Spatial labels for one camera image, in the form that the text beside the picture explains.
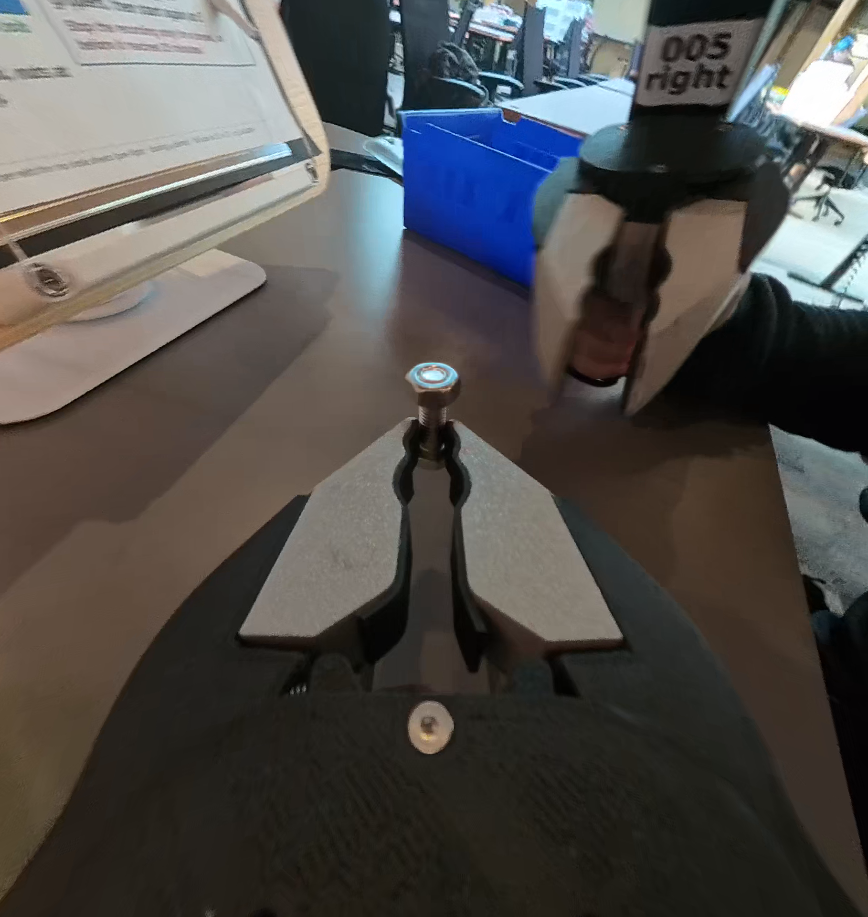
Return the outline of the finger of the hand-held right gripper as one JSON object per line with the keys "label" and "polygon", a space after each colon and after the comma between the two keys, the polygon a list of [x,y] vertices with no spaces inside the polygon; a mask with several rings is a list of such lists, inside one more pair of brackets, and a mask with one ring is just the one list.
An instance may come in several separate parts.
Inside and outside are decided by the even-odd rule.
{"label": "finger of the hand-held right gripper", "polygon": [[662,392],[746,291],[749,273],[739,263],[746,213],[745,202],[698,201],[669,218],[670,270],[628,371],[625,416],[636,415]]}
{"label": "finger of the hand-held right gripper", "polygon": [[562,387],[570,368],[585,297],[592,292],[605,294],[597,286],[597,262],[613,245],[622,219],[622,208],[600,195],[567,193],[539,246],[534,271],[534,348],[551,392]]}

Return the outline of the person's right forearm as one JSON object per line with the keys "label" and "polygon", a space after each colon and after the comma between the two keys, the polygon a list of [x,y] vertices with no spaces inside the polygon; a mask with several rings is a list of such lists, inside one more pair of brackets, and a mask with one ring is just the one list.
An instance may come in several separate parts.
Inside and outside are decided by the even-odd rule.
{"label": "person's right forearm", "polygon": [[726,323],[662,393],[868,462],[868,310],[798,303],[780,281],[754,273]]}

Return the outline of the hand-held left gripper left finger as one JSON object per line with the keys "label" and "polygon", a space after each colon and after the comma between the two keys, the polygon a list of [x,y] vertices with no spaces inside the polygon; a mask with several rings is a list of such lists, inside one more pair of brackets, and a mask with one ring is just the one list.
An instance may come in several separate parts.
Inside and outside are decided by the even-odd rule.
{"label": "hand-held left gripper left finger", "polygon": [[399,642],[412,560],[401,483],[416,429],[401,421],[314,487],[243,620],[243,643],[370,666]]}

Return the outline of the person's right hand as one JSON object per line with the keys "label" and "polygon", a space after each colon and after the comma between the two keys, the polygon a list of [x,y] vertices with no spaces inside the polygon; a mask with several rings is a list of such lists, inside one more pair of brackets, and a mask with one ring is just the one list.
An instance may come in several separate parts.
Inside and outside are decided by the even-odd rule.
{"label": "person's right hand", "polygon": [[646,304],[588,294],[575,329],[570,367],[598,383],[614,383],[628,372],[646,319]]}

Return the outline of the person's dark clothing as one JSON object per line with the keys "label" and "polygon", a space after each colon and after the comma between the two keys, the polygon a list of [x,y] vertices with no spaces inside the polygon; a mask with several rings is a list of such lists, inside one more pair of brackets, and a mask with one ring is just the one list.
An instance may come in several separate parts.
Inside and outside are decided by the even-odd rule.
{"label": "person's dark clothing", "polygon": [[868,590],[837,615],[818,580],[804,589],[868,873]]}

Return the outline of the instruction sheet on stand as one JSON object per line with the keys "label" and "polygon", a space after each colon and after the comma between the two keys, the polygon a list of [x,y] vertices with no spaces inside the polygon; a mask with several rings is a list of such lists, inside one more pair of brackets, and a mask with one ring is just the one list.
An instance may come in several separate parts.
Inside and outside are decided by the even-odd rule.
{"label": "instruction sheet on stand", "polygon": [[[1,215],[0,427],[70,405],[259,290],[265,270],[221,246],[325,189],[328,140],[277,2],[245,3],[318,149],[319,183],[303,137]],[[34,292],[6,237],[65,271],[72,294]]]}

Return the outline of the steel hex bolt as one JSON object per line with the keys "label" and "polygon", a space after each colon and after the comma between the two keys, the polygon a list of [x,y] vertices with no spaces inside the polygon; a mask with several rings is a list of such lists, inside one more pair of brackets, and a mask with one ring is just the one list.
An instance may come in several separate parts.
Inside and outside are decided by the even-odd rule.
{"label": "steel hex bolt", "polygon": [[441,467],[446,449],[445,429],[447,426],[447,407],[431,402],[418,402],[417,433],[413,445],[417,463],[424,469]]}

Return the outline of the steel hex nut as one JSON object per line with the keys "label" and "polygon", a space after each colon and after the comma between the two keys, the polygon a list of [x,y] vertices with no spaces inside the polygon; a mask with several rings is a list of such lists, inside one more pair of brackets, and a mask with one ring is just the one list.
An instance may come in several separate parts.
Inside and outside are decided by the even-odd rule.
{"label": "steel hex nut", "polygon": [[417,364],[405,374],[405,380],[416,396],[418,408],[425,410],[449,408],[462,388],[459,373],[438,361]]}

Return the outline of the printed desk sheet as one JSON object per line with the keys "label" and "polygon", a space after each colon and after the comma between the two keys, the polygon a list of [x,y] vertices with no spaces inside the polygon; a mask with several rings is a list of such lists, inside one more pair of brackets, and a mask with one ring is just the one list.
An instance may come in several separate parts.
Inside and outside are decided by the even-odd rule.
{"label": "printed desk sheet", "polygon": [[366,139],[362,148],[364,153],[376,160],[388,172],[397,176],[400,181],[404,176],[404,144],[401,137],[381,135]]}

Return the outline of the blue plastic bin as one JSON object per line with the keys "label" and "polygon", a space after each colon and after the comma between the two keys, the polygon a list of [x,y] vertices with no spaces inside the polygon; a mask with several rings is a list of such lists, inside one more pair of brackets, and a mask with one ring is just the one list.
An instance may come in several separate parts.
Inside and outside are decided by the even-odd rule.
{"label": "blue plastic bin", "polygon": [[405,228],[529,287],[536,192],[582,138],[489,107],[406,111],[401,139]]}

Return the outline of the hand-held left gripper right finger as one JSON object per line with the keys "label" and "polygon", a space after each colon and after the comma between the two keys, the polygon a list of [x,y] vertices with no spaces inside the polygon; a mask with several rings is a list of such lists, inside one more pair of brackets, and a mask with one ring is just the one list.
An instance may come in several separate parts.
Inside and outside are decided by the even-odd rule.
{"label": "hand-held left gripper right finger", "polygon": [[453,626],[467,670],[622,648],[553,493],[462,423],[444,442]]}

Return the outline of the printed instruction sheet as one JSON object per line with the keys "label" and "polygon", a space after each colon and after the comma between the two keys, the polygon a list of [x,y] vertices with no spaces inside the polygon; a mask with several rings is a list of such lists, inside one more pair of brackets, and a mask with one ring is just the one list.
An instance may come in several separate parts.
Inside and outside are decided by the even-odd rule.
{"label": "printed instruction sheet", "polygon": [[0,2],[0,216],[302,139],[243,2]]}

